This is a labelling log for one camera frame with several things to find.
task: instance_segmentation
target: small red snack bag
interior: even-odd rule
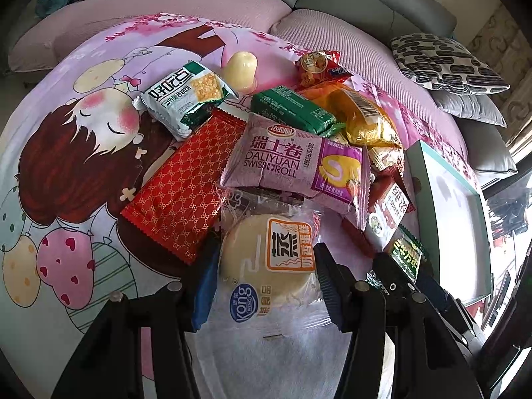
[[[404,173],[404,163],[401,164],[401,167],[399,164],[388,166],[388,168],[380,171],[377,173],[377,177],[383,177],[383,176],[390,176],[394,179],[394,181],[397,183],[397,185],[401,188],[402,192],[406,195],[406,198],[408,198],[408,208],[406,209],[406,213],[412,213],[413,211],[416,211],[416,207],[414,206],[414,203],[412,202],[408,190],[406,190],[406,185],[404,184],[403,179],[403,173]]]
[[[371,186],[368,223],[364,232],[353,227],[347,219],[342,222],[342,227],[362,252],[373,258],[376,253],[382,252],[392,239],[408,205],[408,198],[394,179],[381,176]]]
[[[298,61],[296,68],[300,75],[300,84],[296,91],[319,84],[323,81],[344,82],[353,74],[340,66],[340,51],[313,51],[306,53]]]
[[[216,183],[245,127],[242,120],[215,109],[122,210],[122,216],[192,264],[221,207]]]

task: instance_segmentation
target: screw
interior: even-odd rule
[[[364,280],[358,280],[355,282],[355,289],[361,293],[365,293],[366,291],[369,291],[369,284]]]
[[[124,298],[124,294],[121,291],[112,291],[109,294],[109,300],[115,303],[121,302],[122,298]]]
[[[425,297],[425,294],[423,293],[414,293],[412,294],[412,300],[416,303],[424,303],[427,301],[427,297]]]
[[[174,282],[170,282],[167,285],[167,289],[169,291],[172,291],[173,293],[176,293],[177,291],[180,291],[183,287],[183,284],[179,282],[179,280],[175,280]]]

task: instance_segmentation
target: clear plastic wrapper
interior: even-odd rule
[[[404,152],[398,147],[373,147],[369,149],[371,165],[377,171],[396,166],[401,176],[404,173]]]
[[[211,327],[264,337],[330,322],[313,245],[322,211],[219,187],[223,243]]]

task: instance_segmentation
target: pink pillow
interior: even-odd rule
[[[467,147],[453,117],[438,109],[425,88],[401,73],[392,52],[377,39],[334,16],[307,9],[293,11],[270,33],[308,49],[340,51],[343,66],[401,102],[467,161]]]
[[[9,54],[12,71],[52,69],[94,34],[139,15],[168,12],[267,32],[291,12],[281,0],[87,0],[43,19]]]

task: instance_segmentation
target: cartoon balloon print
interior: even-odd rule
[[[27,235],[22,235],[13,249],[6,252],[3,262],[4,285],[11,300],[28,308],[39,294],[41,279],[35,268],[37,249]]]
[[[94,268],[87,234],[57,228],[41,240],[37,273],[66,307],[81,309],[90,301]]]
[[[129,298],[137,297],[137,284],[129,264],[114,247],[111,240],[92,244],[94,262],[94,288],[89,304],[79,310],[66,309],[73,324],[86,333],[92,321],[103,308],[112,291],[122,291]]]
[[[19,201],[19,187],[9,191],[0,206],[0,249],[8,252],[19,241],[24,228],[26,214],[22,211]]]

